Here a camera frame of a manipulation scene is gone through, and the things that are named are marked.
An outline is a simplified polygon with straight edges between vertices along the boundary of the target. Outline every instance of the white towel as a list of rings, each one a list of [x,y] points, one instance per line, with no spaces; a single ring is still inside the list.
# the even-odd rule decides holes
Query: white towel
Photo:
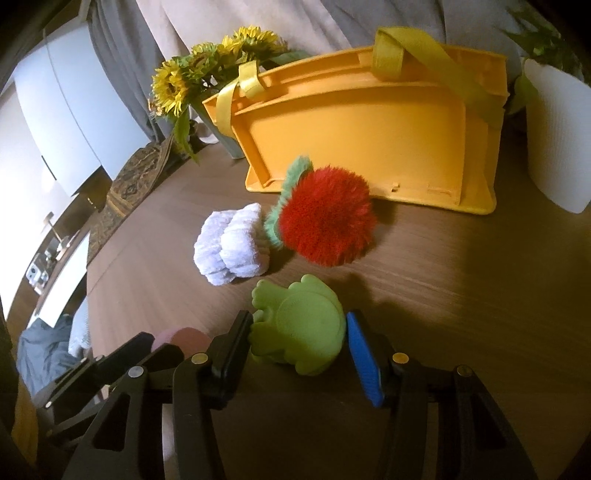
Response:
[[[241,210],[213,212],[205,220],[193,261],[209,283],[224,285],[267,271],[270,250],[262,218],[261,205],[251,203]]]

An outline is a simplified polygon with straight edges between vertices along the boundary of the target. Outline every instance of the pink ball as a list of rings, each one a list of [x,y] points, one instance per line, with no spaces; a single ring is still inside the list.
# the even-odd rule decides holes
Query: pink ball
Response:
[[[156,335],[152,351],[154,352],[165,343],[170,343],[178,346],[185,358],[189,358],[196,353],[205,352],[211,342],[211,338],[196,328],[169,328]]]

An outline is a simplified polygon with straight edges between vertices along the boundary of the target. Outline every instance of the screw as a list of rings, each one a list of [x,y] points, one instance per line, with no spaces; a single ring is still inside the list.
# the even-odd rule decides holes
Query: screw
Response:
[[[406,364],[408,363],[408,355],[406,353],[398,352],[393,354],[392,360],[394,360],[398,364]]]
[[[131,377],[131,378],[138,378],[141,377],[144,374],[144,369],[143,367],[131,367],[129,369],[129,371],[127,372],[127,374]]]
[[[195,355],[193,355],[191,357],[191,361],[195,364],[195,365],[203,365],[205,362],[207,362],[209,360],[209,357],[207,356],[206,353],[196,353]]]
[[[456,368],[457,374],[461,375],[462,377],[471,377],[474,373],[472,369],[467,365],[459,365]]]

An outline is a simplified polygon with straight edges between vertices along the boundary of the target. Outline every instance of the plush toy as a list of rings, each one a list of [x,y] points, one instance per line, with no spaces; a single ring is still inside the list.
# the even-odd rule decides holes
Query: plush toy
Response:
[[[363,177],[338,167],[312,170],[310,160],[300,157],[287,171],[265,231],[274,247],[285,246],[332,267],[360,257],[371,243],[375,224]]]
[[[195,243],[195,265],[212,285],[234,278],[262,275],[269,268],[269,241],[262,224],[262,207],[251,203],[241,210],[213,212]]]
[[[278,221],[281,211],[291,198],[291,191],[293,188],[297,185],[300,179],[304,178],[312,171],[314,171],[312,162],[308,157],[303,156],[296,158],[287,169],[285,180],[283,180],[281,186],[279,201],[277,202],[277,205],[271,209],[269,215],[267,215],[267,218],[265,219],[265,232],[271,241],[271,245],[275,248],[284,247],[281,234],[278,231]]]

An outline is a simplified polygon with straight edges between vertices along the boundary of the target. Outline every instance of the rubber toy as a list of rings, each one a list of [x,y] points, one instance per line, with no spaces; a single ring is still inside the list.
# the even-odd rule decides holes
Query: rubber toy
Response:
[[[251,354],[263,362],[287,363],[300,375],[317,375],[343,346],[346,320],[336,293],[314,275],[289,288],[260,280],[252,291]]]

